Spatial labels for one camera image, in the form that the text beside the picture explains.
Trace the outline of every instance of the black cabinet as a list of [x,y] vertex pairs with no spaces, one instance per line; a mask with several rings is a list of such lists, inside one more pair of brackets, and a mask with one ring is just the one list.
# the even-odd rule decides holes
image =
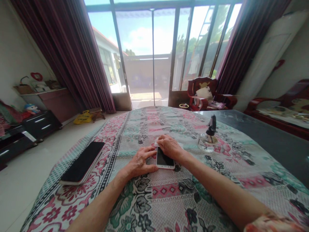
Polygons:
[[5,131],[5,136],[0,138],[0,171],[7,166],[7,161],[26,149],[37,146],[36,141],[43,141],[46,135],[61,128],[62,124],[51,111],[36,114],[24,119],[21,124],[10,127]]
[[62,124],[51,111],[26,118],[23,120],[22,124],[25,130],[35,137],[36,140],[40,140],[49,133],[62,128]]

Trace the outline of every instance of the white smartphone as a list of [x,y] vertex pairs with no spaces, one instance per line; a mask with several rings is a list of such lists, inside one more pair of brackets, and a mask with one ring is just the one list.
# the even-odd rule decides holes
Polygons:
[[175,161],[166,156],[160,147],[157,147],[156,163],[160,169],[175,169]]

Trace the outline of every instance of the curtain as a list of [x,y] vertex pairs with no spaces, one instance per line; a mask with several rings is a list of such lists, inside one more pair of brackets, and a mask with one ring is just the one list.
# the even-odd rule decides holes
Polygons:
[[83,0],[11,0],[58,81],[81,110],[115,113]]
[[217,93],[236,94],[268,28],[283,15],[290,1],[244,1],[218,71]]

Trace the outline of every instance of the window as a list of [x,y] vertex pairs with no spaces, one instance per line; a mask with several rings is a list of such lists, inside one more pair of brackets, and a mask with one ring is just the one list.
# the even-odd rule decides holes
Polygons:
[[88,16],[111,92],[126,92],[112,12],[91,12]]
[[101,55],[103,67],[104,67],[109,85],[111,86],[111,85],[117,84],[117,80],[114,75],[114,70],[113,70],[112,61],[111,61],[111,53],[105,50],[104,48],[100,48],[100,47],[99,47],[99,52]]
[[137,102],[133,108],[164,105],[170,90],[186,91],[196,77],[216,78],[242,5],[242,0],[84,1],[112,93],[129,90],[132,104]]

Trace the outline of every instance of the armchair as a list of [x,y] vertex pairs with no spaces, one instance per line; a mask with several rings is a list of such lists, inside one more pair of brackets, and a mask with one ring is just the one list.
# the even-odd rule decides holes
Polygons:
[[300,138],[309,140],[309,129],[261,114],[257,110],[257,106],[264,101],[280,102],[280,106],[299,113],[309,113],[309,79],[299,81],[286,94],[279,98],[255,98],[250,101],[247,109],[244,111],[245,114],[253,118],[259,119]]
[[189,107],[191,111],[206,111],[206,110],[217,110],[213,107],[208,106],[208,101],[205,98],[200,98],[195,96],[196,91],[200,88],[209,87],[213,97],[226,97],[229,102],[225,105],[223,110],[233,109],[233,107],[237,103],[237,98],[230,94],[218,94],[216,93],[217,88],[217,79],[211,79],[208,77],[198,77],[193,80],[188,81],[188,96],[190,98]]

